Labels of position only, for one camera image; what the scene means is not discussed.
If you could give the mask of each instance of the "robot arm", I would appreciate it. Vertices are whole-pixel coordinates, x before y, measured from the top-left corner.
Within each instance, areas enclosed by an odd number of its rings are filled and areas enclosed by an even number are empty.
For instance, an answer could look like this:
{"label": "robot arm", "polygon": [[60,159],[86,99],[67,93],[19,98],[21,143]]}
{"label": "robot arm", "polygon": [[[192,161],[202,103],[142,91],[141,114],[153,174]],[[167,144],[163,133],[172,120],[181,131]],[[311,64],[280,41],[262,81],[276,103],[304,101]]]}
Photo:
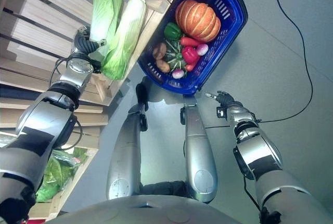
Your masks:
{"label": "robot arm", "polygon": [[87,54],[103,43],[88,41],[88,35],[89,28],[77,31],[66,71],[25,110],[17,138],[0,149],[0,217],[7,223],[28,218],[51,152],[67,142],[76,123],[73,111],[100,68]]}
{"label": "robot arm", "polygon": [[220,103],[236,137],[234,155],[242,174],[255,180],[261,224],[333,223],[332,216],[291,174],[283,170],[281,154],[259,128],[255,115],[226,92],[206,96]]}

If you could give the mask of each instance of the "gray floor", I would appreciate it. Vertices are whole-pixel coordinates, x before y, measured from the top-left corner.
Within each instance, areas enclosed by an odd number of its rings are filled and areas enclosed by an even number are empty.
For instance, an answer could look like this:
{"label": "gray floor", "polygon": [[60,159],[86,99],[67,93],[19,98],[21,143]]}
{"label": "gray floor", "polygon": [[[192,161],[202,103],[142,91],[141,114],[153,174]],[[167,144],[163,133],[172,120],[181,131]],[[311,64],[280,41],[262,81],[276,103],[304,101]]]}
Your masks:
{"label": "gray floor", "polygon": [[[293,173],[333,213],[333,7],[331,0],[280,0],[301,28],[314,84],[314,96],[305,112],[290,120],[263,123],[261,128],[276,143],[285,169]],[[224,90],[242,101],[258,118],[290,116],[308,101],[310,86],[295,28],[282,16],[275,0],[245,0],[249,20],[224,56],[202,92]],[[135,104],[134,89],[144,76],[136,65],[124,94],[101,133],[100,150],[66,202],[75,211],[106,199],[110,155],[128,109]],[[217,104],[197,93],[207,126],[224,125],[216,118]],[[149,129],[141,134],[142,183],[185,179],[183,141],[179,122],[181,97],[156,89],[147,112]],[[211,203],[245,224],[259,223],[258,212],[242,189],[242,176],[233,157],[229,128],[209,129],[219,174],[219,190]]]}

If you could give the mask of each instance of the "pumpkin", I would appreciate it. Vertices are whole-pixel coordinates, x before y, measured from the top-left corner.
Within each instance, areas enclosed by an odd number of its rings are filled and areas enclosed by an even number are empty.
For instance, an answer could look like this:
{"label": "pumpkin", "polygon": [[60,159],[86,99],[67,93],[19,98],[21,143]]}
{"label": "pumpkin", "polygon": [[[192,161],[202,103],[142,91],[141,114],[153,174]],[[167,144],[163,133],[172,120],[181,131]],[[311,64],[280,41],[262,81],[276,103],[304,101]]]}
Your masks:
{"label": "pumpkin", "polygon": [[214,10],[194,0],[184,0],[178,5],[175,19],[185,34],[205,43],[212,41],[221,27]]}

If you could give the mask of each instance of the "wooden crate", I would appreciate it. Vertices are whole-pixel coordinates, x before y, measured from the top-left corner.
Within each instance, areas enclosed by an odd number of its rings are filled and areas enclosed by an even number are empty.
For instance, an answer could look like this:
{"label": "wooden crate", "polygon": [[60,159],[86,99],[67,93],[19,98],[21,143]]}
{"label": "wooden crate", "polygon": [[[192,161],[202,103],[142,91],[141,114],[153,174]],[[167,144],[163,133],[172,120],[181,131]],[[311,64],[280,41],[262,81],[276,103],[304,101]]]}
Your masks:
{"label": "wooden crate", "polygon": [[[6,134],[15,136],[15,132],[11,130],[0,130],[0,134]],[[63,146],[69,147],[70,145],[74,144],[78,139],[78,133],[72,133],[66,145]],[[66,185],[66,188],[63,191],[57,193],[49,202],[47,203],[36,203],[29,212],[30,219],[46,219],[50,220],[59,214],[61,208],[64,206],[66,200],[70,196],[71,192],[73,191],[75,185],[83,175],[84,171],[89,166],[90,162],[93,160],[94,156],[98,151],[99,146],[99,137],[98,136],[91,136],[85,134],[82,136],[81,141],[78,143],[77,147],[82,147],[87,149],[88,158],[84,164],[82,164],[78,170],[76,171],[73,179]]]}
{"label": "wooden crate", "polygon": [[[0,83],[38,92],[47,90],[55,61],[69,55],[75,31],[91,22],[92,1],[1,0],[0,7],[5,11],[0,14]],[[171,1],[146,0],[148,10],[144,26],[125,77]],[[93,75],[81,100],[108,106],[123,81],[112,81],[102,74]]]}

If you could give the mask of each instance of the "blue basket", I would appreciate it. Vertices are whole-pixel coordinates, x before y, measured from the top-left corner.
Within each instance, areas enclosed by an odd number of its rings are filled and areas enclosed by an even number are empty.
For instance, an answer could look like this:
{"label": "blue basket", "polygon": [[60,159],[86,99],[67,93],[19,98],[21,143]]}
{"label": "blue basket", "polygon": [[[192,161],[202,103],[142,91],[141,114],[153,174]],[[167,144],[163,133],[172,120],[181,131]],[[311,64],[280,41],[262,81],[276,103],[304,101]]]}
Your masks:
{"label": "blue basket", "polygon": [[163,40],[163,30],[168,22],[175,22],[175,11],[183,0],[174,0],[166,12],[157,30],[141,54],[138,63],[145,74],[158,86],[179,93],[194,94],[200,90],[214,68],[219,64],[238,33],[244,27],[248,14],[243,0],[196,0],[212,7],[221,21],[221,29],[214,41],[208,43],[208,52],[200,58],[196,67],[185,78],[174,79],[170,74],[162,73],[155,64],[152,50]]}

